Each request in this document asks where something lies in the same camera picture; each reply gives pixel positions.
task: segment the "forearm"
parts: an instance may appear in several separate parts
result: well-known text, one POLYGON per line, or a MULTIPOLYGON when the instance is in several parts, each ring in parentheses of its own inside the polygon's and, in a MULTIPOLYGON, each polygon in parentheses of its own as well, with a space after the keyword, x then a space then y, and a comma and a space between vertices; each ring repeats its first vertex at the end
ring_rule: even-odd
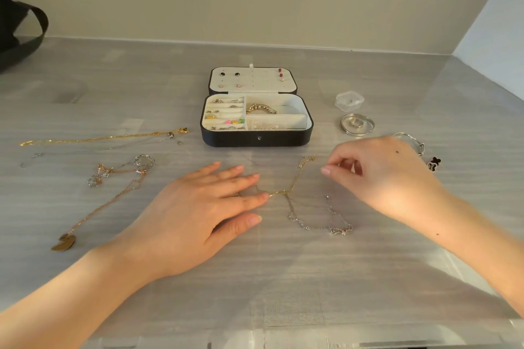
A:
POLYGON ((524 317, 523 242, 452 195, 407 224, 475 269, 524 317))
POLYGON ((0 314, 2 349, 79 347, 132 293, 148 283, 108 247, 87 253, 0 314))

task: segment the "left hand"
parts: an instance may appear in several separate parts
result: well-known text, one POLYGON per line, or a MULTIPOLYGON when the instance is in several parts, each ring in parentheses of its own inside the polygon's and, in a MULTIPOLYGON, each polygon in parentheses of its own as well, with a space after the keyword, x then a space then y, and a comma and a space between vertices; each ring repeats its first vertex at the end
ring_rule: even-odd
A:
POLYGON ((235 196, 259 175, 238 177, 243 166, 213 174, 219 167, 216 162, 168 184, 108 246, 138 262, 149 280, 183 273, 211 258, 260 222, 260 216, 248 210, 269 199, 266 192, 235 196))

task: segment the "jewelry box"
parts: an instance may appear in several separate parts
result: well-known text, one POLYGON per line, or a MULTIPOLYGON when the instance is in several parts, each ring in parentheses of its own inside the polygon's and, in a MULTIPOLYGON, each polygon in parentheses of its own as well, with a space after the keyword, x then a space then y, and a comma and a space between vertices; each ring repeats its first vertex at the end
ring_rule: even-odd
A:
POLYGON ((211 71, 200 128, 213 147, 302 146, 313 119, 289 70, 219 67, 211 71))

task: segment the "clear plastic box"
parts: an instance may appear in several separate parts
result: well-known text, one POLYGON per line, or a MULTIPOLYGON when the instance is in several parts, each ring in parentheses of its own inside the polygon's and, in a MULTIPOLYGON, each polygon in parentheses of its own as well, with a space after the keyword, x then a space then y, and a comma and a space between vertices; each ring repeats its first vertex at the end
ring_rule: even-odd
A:
POLYGON ((364 97, 355 91, 343 92, 337 95, 335 106, 344 112, 358 109, 364 101, 364 97))

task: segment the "hand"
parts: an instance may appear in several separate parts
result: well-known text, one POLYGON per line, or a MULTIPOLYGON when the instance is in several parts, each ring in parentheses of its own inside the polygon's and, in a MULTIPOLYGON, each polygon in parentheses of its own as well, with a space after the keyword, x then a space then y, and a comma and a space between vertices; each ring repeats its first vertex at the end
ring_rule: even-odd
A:
POLYGON ((269 198, 265 192, 235 197, 256 183, 258 174, 238 177, 243 166, 212 174, 219 167, 216 162, 168 184, 109 246, 137 261, 151 280, 183 273, 211 258, 260 222, 260 216, 246 211, 269 198))
POLYGON ((451 197, 415 151, 393 137, 338 145, 322 173, 404 223, 451 197))

